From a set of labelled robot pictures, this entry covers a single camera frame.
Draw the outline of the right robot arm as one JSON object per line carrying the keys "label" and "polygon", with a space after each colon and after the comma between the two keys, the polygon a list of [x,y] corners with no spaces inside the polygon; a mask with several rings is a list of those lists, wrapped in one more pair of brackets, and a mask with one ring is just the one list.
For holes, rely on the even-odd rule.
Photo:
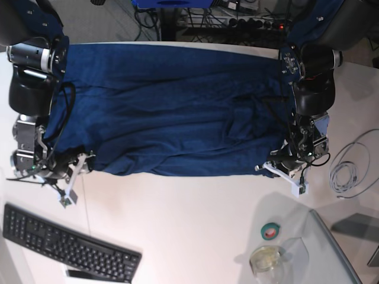
{"label": "right robot arm", "polygon": [[[11,164],[16,179],[41,177],[70,182],[89,173],[91,152],[57,154],[76,99],[72,83],[64,82],[69,38],[49,1],[1,1],[1,45],[7,49],[13,74],[9,106],[19,114],[12,135],[17,149]],[[64,95],[66,113],[61,126],[46,136],[54,97]]]}

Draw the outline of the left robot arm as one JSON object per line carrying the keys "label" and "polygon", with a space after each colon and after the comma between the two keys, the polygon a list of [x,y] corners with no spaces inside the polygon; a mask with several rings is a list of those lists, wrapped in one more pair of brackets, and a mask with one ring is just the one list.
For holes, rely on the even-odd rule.
{"label": "left robot arm", "polygon": [[343,52],[359,42],[378,21],[378,1],[306,1],[291,21],[279,50],[282,75],[294,98],[288,134],[262,167],[274,176],[301,180],[316,160],[329,153],[328,110],[335,102],[334,70]]}

